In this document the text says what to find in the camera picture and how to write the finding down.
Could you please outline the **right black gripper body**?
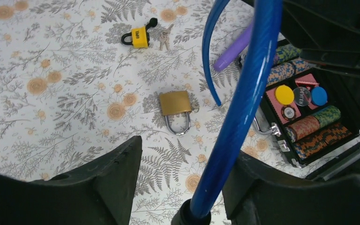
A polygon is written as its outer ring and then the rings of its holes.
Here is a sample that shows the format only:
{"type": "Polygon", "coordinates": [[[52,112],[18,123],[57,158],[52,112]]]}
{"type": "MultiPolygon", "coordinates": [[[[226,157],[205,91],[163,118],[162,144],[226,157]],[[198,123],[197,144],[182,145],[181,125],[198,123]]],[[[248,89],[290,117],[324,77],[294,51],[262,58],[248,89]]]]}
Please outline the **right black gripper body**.
{"type": "Polygon", "coordinates": [[[360,0],[284,0],[281,33],[316,68],[360,78],[360,0]]]}

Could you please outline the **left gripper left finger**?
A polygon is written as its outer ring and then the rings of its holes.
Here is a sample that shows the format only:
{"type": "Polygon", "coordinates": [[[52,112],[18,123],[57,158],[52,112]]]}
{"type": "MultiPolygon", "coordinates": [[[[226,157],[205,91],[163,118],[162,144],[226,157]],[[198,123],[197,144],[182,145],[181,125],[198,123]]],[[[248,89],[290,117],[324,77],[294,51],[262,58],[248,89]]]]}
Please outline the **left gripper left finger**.
{"type": "Polygon", "coordinates": [[[0,175],[0,225],[127,225],[142,156],[133,136],[48,181],[0,175]]]}

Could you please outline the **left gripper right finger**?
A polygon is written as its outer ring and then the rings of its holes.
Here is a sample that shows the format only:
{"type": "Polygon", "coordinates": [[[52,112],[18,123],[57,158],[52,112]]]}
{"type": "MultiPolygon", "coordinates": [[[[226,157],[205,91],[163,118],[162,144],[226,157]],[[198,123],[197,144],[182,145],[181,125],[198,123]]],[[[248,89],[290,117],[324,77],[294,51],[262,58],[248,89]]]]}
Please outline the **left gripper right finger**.
{"type": "Polygon", "coordinates": [[[310,181],[241,152],[222,194],[234,225],[360,225],[360,174],[310,181]]]}

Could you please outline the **blue cable lock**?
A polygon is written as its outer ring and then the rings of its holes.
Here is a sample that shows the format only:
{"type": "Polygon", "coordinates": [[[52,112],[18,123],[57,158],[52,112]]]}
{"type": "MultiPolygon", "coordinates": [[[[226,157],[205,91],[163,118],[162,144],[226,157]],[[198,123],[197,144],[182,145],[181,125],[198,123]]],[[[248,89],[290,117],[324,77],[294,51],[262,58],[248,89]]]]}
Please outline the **blue cable lock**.
{"type": "Polygon", "coordinates": [[[211,221],[211,208],[236,162],[267,84],[282,4],[280,0],[254,2],[250,44],[232,102],[197,188],[173,217],[173,225],[208,225],[211,221]]]}

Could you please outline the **large brass padlock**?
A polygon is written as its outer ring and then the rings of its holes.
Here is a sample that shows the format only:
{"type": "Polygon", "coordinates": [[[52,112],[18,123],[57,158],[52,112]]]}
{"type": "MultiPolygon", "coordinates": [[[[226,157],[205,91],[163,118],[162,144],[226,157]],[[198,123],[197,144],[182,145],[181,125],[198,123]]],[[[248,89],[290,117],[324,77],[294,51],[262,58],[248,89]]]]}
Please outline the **large brass padlock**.
{"type": "Polygon", "coordinates": [[[191,128],[190,113],[192,112],[191,102],[188,92],[172,91],[159,94],[159,101],[161,106],[162,115],[164,116],[168,130],[174,135],[184,135],[191,128]],[[176,131],[172,128],[169,116],[177,114],[186,114],[187,126],[182,131],[176,131]]]}

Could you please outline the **yellow padlock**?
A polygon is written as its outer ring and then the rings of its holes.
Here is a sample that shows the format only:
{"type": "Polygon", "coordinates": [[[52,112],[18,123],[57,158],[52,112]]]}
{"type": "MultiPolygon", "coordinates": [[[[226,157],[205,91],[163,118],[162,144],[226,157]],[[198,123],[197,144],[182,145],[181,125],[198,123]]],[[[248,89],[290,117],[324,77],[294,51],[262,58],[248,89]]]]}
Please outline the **yellow padlock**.
{"type": "Polygon", "coordinates": [[[122,35],[121,43],[124,45],[131,45],[136,49],[148,48],[150,35],[148,29],[156,27],[158,24],[157,18],[151,18],[149,22],[140,28],[134,28],[129,33],[122,35]]]}

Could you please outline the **small key bunch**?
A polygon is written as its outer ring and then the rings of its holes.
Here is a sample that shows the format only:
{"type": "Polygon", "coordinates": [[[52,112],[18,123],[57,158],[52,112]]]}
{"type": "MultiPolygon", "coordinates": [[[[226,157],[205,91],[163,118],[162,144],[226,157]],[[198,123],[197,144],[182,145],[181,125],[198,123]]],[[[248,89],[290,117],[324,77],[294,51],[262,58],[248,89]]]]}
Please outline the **small key bunch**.
{"type": "Polygon", "coordinates": [[[170,50],[170,34],[173,28],[173,24],[162,30],[159,36],[159,50],[162,51],[165,47],[167,51],[170,50]]]}

